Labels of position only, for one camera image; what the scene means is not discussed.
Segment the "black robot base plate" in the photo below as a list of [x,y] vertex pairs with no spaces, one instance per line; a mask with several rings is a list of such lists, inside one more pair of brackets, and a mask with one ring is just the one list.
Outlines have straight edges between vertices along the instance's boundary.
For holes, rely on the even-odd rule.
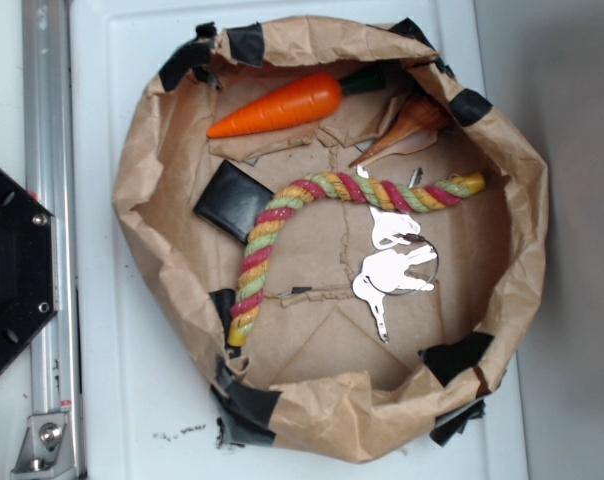
[[0,375],[56,313],[53,216],[0,168]]

